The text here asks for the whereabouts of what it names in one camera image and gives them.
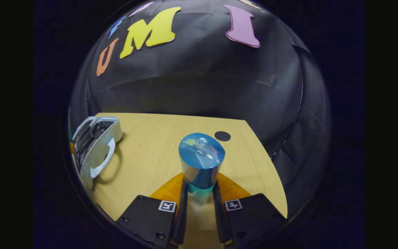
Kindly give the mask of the black backdrop cloth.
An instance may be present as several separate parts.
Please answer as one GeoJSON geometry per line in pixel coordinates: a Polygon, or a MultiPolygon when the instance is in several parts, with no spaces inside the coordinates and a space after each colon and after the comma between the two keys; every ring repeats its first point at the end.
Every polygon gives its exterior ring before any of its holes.
{"type": "Polygon", "coordinates": [[[99,112],[247,121],[289,216],[313,197],[330,150],[330,98],[313,54],[276,15],[240,0],[150,0],[109,22],[76,78],[71,132],[99,112]]]}

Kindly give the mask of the blue skin care bottle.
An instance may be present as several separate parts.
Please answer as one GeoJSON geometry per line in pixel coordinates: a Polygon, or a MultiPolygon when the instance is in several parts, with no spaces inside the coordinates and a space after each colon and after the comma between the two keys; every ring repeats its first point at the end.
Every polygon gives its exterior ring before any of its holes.
{"type": "Polygon", "coordinates": [[[191,133],[179,143],[179,156],[188,197],[197,206],[204,206],[217,182],[225,150],[213,137],[191,133]]]}

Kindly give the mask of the light blue suitcase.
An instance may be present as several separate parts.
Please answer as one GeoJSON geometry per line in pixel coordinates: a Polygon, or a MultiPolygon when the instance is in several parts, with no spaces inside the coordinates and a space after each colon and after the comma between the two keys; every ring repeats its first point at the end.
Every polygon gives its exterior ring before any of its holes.
{"type": "Polygon", "coordinates": [[[109,164],[122,137],[117,117],[88,117],[76,129],[73,157],[85,189],[93,188],[94,179],[109,164]]]}

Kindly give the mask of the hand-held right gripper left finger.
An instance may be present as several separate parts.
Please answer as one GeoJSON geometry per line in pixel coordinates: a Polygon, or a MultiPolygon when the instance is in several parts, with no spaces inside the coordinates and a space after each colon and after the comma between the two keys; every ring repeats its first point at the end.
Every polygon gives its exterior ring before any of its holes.
{"type": "Polygon", "coordinates": [[[115,225],[142,249],[178,249],[187,224],[187,186],[177,174],[150,196],[138,195],[115,225]]]}

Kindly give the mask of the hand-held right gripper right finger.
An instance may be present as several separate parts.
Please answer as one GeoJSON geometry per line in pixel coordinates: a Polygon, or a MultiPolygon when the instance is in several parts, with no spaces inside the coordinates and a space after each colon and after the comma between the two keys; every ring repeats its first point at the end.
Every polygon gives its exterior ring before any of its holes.
{"type": "Polygon", "coordinates": [[[229,177],[218,174],[213,200],[219,241],[226,249],[274,246],[287,220],[263,194],[250,194],[229,177]]]}

